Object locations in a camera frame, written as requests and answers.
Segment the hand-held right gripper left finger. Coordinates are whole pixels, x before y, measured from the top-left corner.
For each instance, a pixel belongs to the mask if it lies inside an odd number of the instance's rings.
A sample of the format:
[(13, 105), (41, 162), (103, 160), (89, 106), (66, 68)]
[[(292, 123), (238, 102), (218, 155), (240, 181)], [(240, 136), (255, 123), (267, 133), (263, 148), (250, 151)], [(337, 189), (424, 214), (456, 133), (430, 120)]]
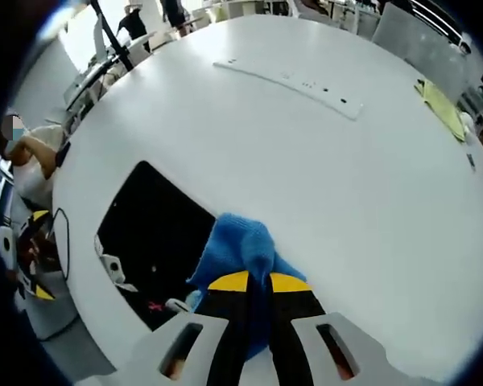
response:
[(171, 318), (118, 370), (119, 385), (238, 385), (249, 346), (250, 274), (209, 285), (194, 312)]

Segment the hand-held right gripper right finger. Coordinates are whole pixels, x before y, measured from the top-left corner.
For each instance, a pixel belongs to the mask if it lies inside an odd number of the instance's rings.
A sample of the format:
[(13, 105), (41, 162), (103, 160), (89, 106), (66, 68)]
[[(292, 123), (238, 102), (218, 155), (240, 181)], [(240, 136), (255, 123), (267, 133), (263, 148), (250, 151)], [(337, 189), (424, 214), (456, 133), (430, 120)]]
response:
[(268, 278), (269, 348), (280, 385), (405, 385), (384, 348), (340, 315), (327, 314), (311, 286)]

